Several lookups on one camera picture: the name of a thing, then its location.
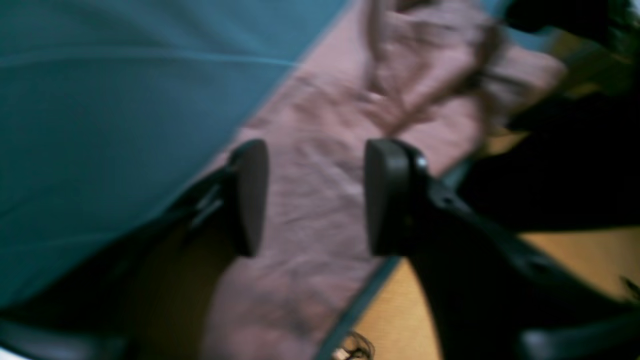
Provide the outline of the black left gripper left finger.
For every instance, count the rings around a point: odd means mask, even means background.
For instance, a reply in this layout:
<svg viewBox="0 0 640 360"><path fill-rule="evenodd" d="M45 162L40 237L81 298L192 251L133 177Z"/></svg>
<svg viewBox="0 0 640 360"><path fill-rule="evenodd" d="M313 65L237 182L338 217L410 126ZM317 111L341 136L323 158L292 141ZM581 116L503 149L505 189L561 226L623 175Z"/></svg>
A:
<svg viewBox="0 0 640 360"><path fill-rule="evenodd" d="M175 230L182 234L181 248L217 230L235 256L256 256L269 161L264 139L245 141L162 214L121 235L39 294L2 309L1 349L20 360L134 360L137 337L108 323L116 313L113 302Z"/></svg>

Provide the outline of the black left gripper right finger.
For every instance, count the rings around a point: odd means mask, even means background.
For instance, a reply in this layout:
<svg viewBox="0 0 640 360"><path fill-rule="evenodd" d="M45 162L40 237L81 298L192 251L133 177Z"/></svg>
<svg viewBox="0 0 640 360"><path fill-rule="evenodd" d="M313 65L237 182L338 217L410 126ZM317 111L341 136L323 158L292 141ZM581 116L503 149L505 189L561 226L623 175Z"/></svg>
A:
<svg viewBox="0 0 640 360"><path fill-rule="evenodd" d="M409 260L444 360L637 360L639 307L476 214L415 146L365 144L370 251Z"/></svg>

